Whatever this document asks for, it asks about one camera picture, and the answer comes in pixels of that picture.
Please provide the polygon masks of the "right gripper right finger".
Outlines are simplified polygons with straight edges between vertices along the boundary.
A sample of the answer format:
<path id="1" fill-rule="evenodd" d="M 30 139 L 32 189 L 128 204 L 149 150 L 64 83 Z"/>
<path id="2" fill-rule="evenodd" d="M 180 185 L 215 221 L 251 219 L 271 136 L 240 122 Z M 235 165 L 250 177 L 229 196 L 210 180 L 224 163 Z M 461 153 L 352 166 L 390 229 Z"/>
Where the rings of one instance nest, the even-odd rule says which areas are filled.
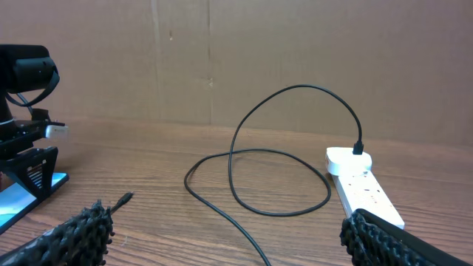
<path id="1" fill-rule="evenodd" d="M 355 266 L 471 266 L 362 208 L 343 220 L 340 239 Z"/>

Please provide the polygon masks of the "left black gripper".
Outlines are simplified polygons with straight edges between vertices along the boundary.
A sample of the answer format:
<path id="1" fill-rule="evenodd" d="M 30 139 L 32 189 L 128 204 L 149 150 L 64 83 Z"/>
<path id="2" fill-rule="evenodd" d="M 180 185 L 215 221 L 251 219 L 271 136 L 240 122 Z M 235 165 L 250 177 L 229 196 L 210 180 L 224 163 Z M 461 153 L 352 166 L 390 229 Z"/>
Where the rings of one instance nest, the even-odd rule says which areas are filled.
<path id="1" fill-rule="evenodd" d="M 33 109 L 31 120 L 1 122 L 1 172 L 40 201 L 52 194 L 58 148 L 30 148 L 35 141 L 45 138 L 48 125 L 65 126 L 50 120 L 46 109 Z"/>

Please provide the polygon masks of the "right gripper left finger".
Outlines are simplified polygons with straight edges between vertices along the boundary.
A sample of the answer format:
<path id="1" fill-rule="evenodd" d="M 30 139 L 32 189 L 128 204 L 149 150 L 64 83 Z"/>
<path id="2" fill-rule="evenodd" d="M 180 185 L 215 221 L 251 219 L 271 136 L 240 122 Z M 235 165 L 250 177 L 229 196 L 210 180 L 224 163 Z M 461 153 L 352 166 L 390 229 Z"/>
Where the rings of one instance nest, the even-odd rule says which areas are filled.
<path id="1" fill-rule="evenodd" d="M 1 256 L 1 266 L 105 265 L 112 243 L 114 208 L 91 208 Z"/>

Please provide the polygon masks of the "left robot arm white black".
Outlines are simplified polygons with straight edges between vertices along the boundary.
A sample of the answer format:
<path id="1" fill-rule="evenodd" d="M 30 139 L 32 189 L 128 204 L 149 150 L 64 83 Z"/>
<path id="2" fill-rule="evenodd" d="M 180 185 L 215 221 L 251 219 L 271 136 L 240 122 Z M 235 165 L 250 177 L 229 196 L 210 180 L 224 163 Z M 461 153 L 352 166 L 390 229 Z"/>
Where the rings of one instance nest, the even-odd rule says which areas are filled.
<path id="1" fill-rule="evenodd" d="M 1 45 L 1 172 L 37 200 L 53 191 L 58 149 L 36 149 L 42 138 L 63 137 L 68 127 L 33 105 L 49 96 L 60 81 L 48 49 L 41 45 Z"/>

